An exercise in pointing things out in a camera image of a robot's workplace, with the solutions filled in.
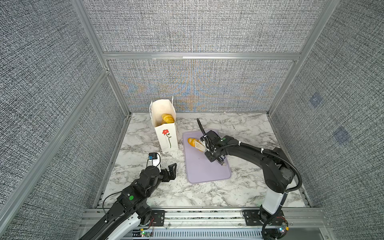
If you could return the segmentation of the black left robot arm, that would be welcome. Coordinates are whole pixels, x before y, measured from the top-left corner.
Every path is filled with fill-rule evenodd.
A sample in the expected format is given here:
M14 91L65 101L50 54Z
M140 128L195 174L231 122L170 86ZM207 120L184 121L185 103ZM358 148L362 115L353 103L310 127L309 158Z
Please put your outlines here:
M123 189L112 207L80 239L81 240L120 240L140 225L151 219L151 207L147 199L162 182L176 179L177 164L160 170L148 166L141 171L139 178Z

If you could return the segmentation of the white paper bag with rose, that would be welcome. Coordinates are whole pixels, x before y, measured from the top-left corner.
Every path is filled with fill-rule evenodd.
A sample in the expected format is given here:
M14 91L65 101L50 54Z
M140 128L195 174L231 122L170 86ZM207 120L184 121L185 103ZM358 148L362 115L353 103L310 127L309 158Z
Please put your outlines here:
M178 150L174 97L172 97L171 100L161 99L151 102L149 113L161 151L163 153L168 153ZM163 115L170 115L174 119L174 122L166 123L163 119Z

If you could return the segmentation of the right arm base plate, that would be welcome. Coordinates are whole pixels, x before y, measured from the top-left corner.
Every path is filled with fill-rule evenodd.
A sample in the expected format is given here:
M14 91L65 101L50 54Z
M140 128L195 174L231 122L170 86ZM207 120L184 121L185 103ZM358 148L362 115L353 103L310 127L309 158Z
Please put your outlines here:
M263 224L269 219L270 216L272 216L270 213L268 213L265 210L243 210L242 215L245 219L247 226L258 226L262 227ZM285 215L282 210L279 211L277 216L271 220L269 223L267 223L267 227L275 227L275 232L284 234L289 230L289 224L288 221L285 218Z

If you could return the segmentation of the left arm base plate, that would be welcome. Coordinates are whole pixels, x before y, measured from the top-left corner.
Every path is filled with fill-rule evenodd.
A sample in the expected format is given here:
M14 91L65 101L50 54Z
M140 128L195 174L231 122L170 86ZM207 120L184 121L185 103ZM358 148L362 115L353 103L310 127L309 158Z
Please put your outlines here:
M151 215L144 221L142 226L149 228L149 226L154 227L163 227L165 222L165 213L164 210L152 210Z

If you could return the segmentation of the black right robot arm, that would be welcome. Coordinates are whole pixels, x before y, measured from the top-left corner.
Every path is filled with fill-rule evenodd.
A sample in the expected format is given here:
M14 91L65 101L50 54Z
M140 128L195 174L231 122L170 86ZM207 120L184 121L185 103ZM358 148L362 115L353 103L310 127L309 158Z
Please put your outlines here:
M288 193L302 186L303 180L298 169L280 148L257 148L230 136L221 138L214 131L208 131L201 141L207 149L205 156L210 162L223 164L226 156L234 156L262 169L268 188L261 209L270 216L281 210Z

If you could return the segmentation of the metal tongs with white tips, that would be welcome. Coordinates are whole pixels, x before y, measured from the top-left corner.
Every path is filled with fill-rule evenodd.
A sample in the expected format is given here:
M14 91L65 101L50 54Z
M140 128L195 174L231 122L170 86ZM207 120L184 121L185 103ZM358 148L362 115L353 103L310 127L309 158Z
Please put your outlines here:
M206 143L204 141L201 141L199 140L200 144L198 145L198 147L196 148L197 150L203 152L205 154L205 151L206 151ZM224 163L219 163L221 166L226 166L227 164L224 162Z

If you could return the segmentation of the small croissant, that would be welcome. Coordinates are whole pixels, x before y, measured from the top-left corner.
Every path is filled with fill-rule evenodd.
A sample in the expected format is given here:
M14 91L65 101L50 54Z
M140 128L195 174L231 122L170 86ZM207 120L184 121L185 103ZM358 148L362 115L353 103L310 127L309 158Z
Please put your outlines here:
M192 146L197 148L198 145L200 144L199 140L194 139L194 138L188 138L188 143Z

